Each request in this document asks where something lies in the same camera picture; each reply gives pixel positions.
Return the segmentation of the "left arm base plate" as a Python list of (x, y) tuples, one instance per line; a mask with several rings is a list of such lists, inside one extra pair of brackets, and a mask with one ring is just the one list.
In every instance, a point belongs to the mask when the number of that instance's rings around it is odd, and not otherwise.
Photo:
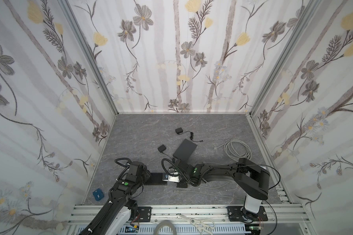
[(137, 213), (131, 223), (151, 222), (152, 207), (138, 207)]

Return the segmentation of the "slim ribbed black switch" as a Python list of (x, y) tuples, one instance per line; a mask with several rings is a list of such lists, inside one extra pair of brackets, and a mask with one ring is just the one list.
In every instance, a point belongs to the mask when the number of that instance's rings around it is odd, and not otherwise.
[(147, 186), (164, 186), (168, 184), (165, 173), (151, 173), (151, 177), (144, 183)]

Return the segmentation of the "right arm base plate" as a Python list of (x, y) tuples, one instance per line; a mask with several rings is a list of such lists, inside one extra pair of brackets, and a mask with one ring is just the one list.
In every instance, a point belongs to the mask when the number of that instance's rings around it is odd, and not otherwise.
[(260, 206), (258, 213), (248, 212), (244, 209), (244, 206), (228, 206), (227, 215), (230, 222), (265, 222), (268, 221), (267, 213), (263, 206)]

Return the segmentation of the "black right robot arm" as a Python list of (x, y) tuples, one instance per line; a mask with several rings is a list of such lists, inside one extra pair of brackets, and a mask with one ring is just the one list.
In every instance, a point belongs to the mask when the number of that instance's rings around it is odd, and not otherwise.
[(175, 162), (164, 158), (161, 166), (165, 173), (173, 176), (165, 166), (165, 162), (171, 164), (171, 168), (177, 172), (187, 184), (199, 187), (204, 182), (233, 181), (247, 194), (244, 211), (257, 214), (261, 203), (268, 200), (271, 174), (267, 170), (269, 165), (256, 164), (246, 158), (239, 159), (236, 163), (227, 165), (197, 164), (192, 166), (182, 160)]

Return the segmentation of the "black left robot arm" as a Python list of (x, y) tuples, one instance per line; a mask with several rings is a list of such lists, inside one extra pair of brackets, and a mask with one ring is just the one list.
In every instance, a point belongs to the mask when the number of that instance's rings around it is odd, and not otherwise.
[(108, 191), (108, 199), (81, 235), (116, 235), (124, 224), (137, 217), (136, 191), (150, 179), (147, 166), (129, 158), (117, 158), (115, 163), (125, 169)]

